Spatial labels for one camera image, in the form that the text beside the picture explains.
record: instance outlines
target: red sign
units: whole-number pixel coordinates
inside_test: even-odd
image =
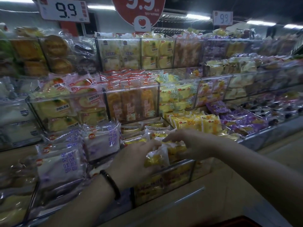
[[[116,11],[136,32],[149,32],[164,9],[165,0],[112,0]]]

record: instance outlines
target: bracelet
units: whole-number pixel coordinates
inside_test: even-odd
[[[116,183],[114,182],[114,180],[112,179],[112,177],[105,171],[105,170],[100,170],[100,174],[103,175],[103,177],[107,180],[107,182],[111,185],[111,187],[113,188],[116,196],[115,196],[115,200],[119,200],[121,198],[121,194],[119,191],[119,188],[117,187]]]

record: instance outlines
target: price tag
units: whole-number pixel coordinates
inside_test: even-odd
[[[87,4],[81,0],[38,0],[45,20],[89,22]]]
[[[213,25],[233,25],[233,12],[213,11]]]
[[[165,0],[112,0],[116,11],[136,32],[149,32],[162,15]]]

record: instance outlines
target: cartoon face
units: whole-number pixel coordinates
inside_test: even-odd
[[[152,29],[150,20],[145,16],[136,16],[133,25],[137,32],[149,32]]]

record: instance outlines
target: fluorescent light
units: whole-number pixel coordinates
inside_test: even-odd
[[[265,22],[265,21],[259,21],[259,20],[249,20],[247,23],[256,24],[256,25],[267,25],[267,26],[274,26],[277,24],[277,23],[273,23],[273,22]]]
[[[210,17],[195,15],[195,14],[187,14],[186,17],[193,18],[193,19],[199,19],[199,20],[209,20],[210,19]]]
[[[18,2],[18,3],[34,3],[33,0],[0,0],[6,2]]]
[[[110,10],[116,10],[113,5],[88,5],[89,9],[110,9]]]
[[[296,25],[296,24],[287,24],[284,26],[286,29],[303,29],[303,25]]]

